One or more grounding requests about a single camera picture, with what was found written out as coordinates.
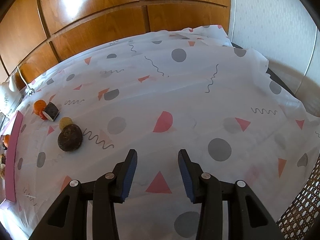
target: blue gripper pad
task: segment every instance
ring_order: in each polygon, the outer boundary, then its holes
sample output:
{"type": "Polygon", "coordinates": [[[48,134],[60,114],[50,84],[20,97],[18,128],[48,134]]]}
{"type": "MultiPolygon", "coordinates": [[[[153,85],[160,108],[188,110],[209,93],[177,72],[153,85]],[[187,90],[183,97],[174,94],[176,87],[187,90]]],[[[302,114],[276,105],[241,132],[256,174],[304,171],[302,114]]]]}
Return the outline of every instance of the blue gripper pad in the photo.
{"type": "Polygon", "coordinates": [[[186,191],[187,197],[191,200],[193,203],[195,201],[195,195],[193,194],[193,183],[191,176],[189,174],[187,165],[182,157],[182,154],[179,152],[178,154],[178,165],[180,168],[180,173],[184,185],[184,189],[186,191]]]}
{"type": "Polygon", "coordinates": [[[127,172],[125,174],[125,177],[122,183],[122,193],[120,196],[122,201],[124,201],[129,196],[131,184],[133,181],[133,176],[137,168],[137,163],[138,163],[138,155],[137,155],[137,152],[135,152],[133,154],[133,157],[131,159],[131,162],[129,164],[129,167],[127,169],[127,172]]]}

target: tangerine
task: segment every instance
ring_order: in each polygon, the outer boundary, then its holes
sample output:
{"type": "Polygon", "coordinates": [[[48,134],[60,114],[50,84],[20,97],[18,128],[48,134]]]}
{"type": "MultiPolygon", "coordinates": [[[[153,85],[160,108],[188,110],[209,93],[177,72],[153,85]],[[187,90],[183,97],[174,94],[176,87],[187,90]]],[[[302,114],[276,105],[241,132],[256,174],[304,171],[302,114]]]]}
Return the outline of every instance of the tangerine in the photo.
{"type": "Polygon", "coordinates": [[[38,100],[33,105],[33,110],[36,115],[40,115],[40,112],[46,108],[47,104],[43,100],[38,100]]]}
{"type": "Polygon", "coordinates": [[[3,138],[3,143],[4,146],[8,147],[9,146],[9,140],[10,140],[10,134],[6,134],[3,138]]]}

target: dark brown round object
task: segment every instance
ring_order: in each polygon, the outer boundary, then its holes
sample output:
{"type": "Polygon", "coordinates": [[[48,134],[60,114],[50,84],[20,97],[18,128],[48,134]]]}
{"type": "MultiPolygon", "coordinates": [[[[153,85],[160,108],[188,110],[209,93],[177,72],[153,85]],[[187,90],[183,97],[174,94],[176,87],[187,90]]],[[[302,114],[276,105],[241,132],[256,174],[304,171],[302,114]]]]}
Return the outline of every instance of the dark brown round object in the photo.
{"type": "Polygon", "coordinates": [[[58,137],[58,145],[62,151],[73,152],[77,150],[82,143],[82,131],[76,124],[67,125],[58,137]]]}

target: pink ruler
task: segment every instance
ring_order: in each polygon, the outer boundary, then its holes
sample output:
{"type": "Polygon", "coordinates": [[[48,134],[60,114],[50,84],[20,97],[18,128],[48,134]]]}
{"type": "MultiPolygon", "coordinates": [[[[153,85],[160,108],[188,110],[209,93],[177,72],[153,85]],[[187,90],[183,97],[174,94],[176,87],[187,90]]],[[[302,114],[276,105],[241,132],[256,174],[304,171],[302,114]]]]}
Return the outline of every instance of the pink ruler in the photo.
{"type": "Polygon", "coordinates": [[[9,146],[5,158],[5,199],[0,204],[1,209],[7,209],[16,202],[16,192],[14,186],[14,162],[16,158],[16,148],[18,142],[18,136],[20,133],[20,127],[22,124],[23,114],[18,111],[13,123],[9,146]]]}

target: white tablecloth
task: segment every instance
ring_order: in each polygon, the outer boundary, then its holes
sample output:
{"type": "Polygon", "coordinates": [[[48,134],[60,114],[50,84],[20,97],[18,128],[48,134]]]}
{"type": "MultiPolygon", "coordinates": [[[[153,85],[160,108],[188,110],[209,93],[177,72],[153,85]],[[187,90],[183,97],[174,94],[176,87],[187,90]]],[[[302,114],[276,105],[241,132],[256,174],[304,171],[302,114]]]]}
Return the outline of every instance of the white tablecloth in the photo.
{"type": "Polygon", "coordinates": [[[18,107],[17,203],[7,216],[29,236],[63,182],[96,180],[133,148],[132,188],[115,207],[120,239],[194,239],[200,205],[183,187],[184,148],[219,180],[245,180],[278,219],[319,155],[320,119],[271,81],[265,57],[233,48],[226,36],[221,26],[147,33],[89,49],[36,78],[36,93],[18,107]],[[33,113],[39,99],[60,109],[55,122],[33,113]],[[84,133],[73,153],[57,144],[65,116],[84,133]]]}

